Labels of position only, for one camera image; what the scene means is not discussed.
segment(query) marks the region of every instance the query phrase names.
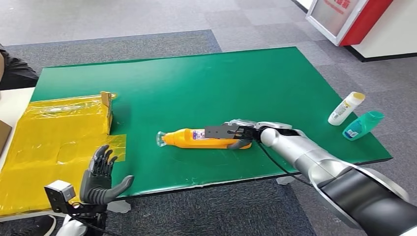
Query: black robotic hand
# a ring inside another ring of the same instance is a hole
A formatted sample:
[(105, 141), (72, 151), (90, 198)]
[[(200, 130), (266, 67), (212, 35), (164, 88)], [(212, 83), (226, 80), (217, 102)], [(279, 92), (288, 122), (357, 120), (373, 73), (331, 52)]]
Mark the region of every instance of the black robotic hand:
[(112, 188), (112, 170), (117, 156), (109, 161), (113, 150), (107, 150), (108, 148), (109, 145), (103, 145), (97, 149), (89, 168), (84, 172), (80, 190), (83, 203), (106, 205), (132, 185), (134, 176), (126, 176)]

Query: green tabletop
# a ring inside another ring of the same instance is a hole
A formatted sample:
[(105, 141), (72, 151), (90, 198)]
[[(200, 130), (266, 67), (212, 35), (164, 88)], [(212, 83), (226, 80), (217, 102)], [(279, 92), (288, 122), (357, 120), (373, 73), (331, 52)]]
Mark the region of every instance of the green tabletop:
[[(387, 160), (372, 135), (351, 142), (327, 118), (341, 98), (295, 47), (44, 68), (32, 101), (117, 93), (112, 134), (127, 134), (126, 160), (113, 182), (135, 181), (125, 196), (225, 181), (284, 176), (262, 152), (158, 147), (158, 131), (204, 128), (235, 118), (278, 121), (301, 129), (351, 163)], [(295, 171), (270, 150), (287, 170)]]

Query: clear bottle cap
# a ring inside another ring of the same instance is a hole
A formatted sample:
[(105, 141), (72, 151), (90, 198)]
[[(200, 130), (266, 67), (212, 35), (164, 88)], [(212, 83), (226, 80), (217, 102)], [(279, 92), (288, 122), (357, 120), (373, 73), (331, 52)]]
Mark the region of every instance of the clear bottle cap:
[(157, 134), (156, 134), (156, 144), (158, 145), (158, 146), (160, 146), (160, 147), (163, 147), (163, 146), (165, 146), (167, 143), (165, 142), (165, 135), (166, 135), (166, 133), (164, 133), (164, 132), (161, 132), (161, 131), (159, 131)]

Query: orange bottle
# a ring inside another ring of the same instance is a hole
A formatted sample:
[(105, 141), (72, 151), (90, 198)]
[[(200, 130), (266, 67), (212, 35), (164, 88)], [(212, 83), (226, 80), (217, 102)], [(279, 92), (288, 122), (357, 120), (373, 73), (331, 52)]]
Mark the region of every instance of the orange bottle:
[[(174, 145), (179, 148), (216, 148), (227, 149), (227, 145), (234, 144), (237, 139), (206, 139), (204, 129), (180, 129), (171, 133), (159, 131), (156, 135), (158, 146)], [(250, 148), (248, 144), (240, 149)]]

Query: bottle label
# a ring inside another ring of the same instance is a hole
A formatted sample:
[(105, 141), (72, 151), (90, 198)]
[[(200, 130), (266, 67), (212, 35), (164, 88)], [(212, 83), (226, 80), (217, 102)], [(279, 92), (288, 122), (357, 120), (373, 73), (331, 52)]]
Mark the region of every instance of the bottle label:
[(342, 103), (339, 104), (339, 106), (336, 107), (331, 116), (333, 117), (333, 119), (336, 119), (339, 116), (341, 116), (349, 107), (350, 105), (344, 100)]
[(193, 130), (193, 139), (199, 140), (199, 139), (205, 139), (205, 133), (203, 129), (195, 129)]
[(348, 137), (353, 138), (354, 136), (358, 135), (358, 132), (352, 131), (351, 129), (346, 131), (345, 133)]
[(345, 135), (348, 138), (353, 138), (360, 133), (362, 133), (362, 122), (360, 120), (350, 124), (348, 130), (345, 131)]

